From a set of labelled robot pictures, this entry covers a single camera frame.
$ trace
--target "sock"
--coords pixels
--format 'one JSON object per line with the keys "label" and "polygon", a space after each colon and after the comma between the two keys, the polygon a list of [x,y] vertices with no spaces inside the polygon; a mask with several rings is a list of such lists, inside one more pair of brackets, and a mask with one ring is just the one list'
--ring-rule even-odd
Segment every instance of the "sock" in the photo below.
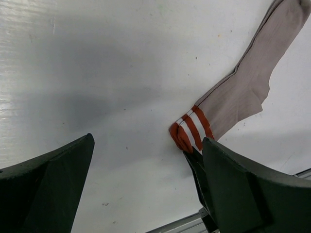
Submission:
{"label": "sock", "polygon": [[262,111],[273,69],[311,12],[310,0],[275,0],[233,71],[170,127],[176,145],[202,150],[204,137],[218,140],[237,122]]}

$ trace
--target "white surface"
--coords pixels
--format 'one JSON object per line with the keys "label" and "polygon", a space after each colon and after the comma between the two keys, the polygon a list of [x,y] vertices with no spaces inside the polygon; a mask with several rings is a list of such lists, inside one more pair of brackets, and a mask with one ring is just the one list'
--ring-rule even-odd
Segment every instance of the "white surface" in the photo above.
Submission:
{"label": "white surface", "polygon": [[[168,127],[232,69],[271,2],[0,0],[0,168],[90,132],[73,233],[143,233],[197,212]],[[311,20],[264,111],[221,143],[290,174],[311,167],[310,39]]]}

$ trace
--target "folded fabric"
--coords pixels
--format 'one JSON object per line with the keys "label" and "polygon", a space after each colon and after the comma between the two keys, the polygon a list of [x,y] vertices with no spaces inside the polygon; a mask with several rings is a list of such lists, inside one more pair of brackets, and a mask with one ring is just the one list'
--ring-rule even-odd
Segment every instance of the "folded fabric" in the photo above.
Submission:
{"label": "folded fabric", "polygon": [[218,140],[237,122],[262,111],[273,69],[311,12],[310,0],[275,0],[233,71],[203,95],[169,129],[176,145],[192,153],[204,137]]}

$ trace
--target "white table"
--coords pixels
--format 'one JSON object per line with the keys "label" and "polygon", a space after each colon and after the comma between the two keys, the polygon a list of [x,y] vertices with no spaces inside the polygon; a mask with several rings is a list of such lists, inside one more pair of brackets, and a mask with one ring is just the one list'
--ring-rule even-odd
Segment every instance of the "white table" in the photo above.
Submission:
{"label": "white table", "polygon": [[[168,128],[237,63],[272,0],[0,0],[0,168],[86,133],[96,146],[73,233],[143,233],[199,210]],[[311,167],[311,18],[263,112],[220,142]]]}

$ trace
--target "fabric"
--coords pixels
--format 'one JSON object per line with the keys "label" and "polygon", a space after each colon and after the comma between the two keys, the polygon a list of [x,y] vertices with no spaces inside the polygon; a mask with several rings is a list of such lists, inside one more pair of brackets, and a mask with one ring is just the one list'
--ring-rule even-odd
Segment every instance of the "fabric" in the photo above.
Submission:
{"label": "fabric", "polygon": [[310,0],[275,0],[233,71],[170,127],[176,145],[192,153],[204,137],[218,140],[237,122],[262,111],[273,69],[311,12]]}

